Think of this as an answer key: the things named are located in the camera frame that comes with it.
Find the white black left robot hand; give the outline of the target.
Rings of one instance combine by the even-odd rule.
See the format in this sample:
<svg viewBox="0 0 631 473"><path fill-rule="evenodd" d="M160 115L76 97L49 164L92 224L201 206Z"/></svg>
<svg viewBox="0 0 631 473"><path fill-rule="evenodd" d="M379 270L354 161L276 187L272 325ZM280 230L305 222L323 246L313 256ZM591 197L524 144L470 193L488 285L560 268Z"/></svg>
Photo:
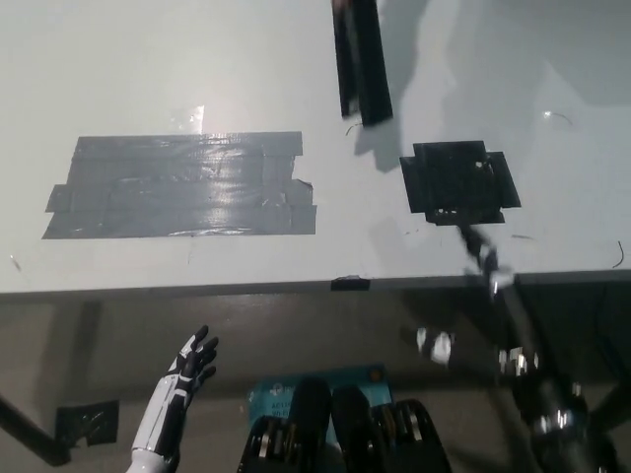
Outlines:
<svg viewBox="0 0 631 473"><path fill-rule="evenodd" d="M218 338L207 339L202 325L181 347L167 372L158 381L141 420L132 450L150 451L169 459L179 450L188 407L213 376Z"/></svg>

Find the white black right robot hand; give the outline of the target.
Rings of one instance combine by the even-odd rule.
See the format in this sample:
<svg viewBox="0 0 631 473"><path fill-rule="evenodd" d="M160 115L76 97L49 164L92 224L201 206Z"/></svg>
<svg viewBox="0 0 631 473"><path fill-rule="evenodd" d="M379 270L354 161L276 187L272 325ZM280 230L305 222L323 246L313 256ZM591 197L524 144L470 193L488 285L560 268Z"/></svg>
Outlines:
<svg viewBox="0 0 631 473"><path fill-rule="evenodd" d="M429 327L415 331L421 358L455 372L483 379L518 377L541 368L541 343L536 327L516 286L516 276L499 262L497 247L472 226L458 228L466 252L478 267L490 307L475 324L487 341L466 346L456 335Z"/></svg>

